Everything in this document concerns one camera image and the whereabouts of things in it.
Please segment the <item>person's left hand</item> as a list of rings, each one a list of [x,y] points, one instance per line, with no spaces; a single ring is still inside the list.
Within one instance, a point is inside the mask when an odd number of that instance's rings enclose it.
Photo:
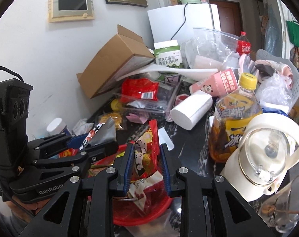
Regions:
[[[45,199],[40,202],[25,204],[13,196],[11,201],[5,201],[4,203],[11,209],[15,216],[29,223],[49,201],[50,199]]]

